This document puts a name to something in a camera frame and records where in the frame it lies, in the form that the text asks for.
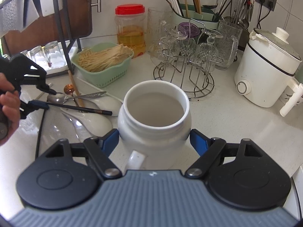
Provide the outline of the person's left hand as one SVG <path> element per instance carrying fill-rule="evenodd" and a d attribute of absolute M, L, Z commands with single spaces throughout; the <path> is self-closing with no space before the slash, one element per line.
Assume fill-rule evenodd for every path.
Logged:
<path fill-rule="evenodd" d="M 1 140 L 1 145 L 3 145 L 9 140 L 20 125 L 20 97 L 19 93 L 6 79 L 3 73 L 1 73 L 1 91 L 4 91 L 4 94 L 1 94 L 2 110 L 11 122 L 7 136 Z"/>

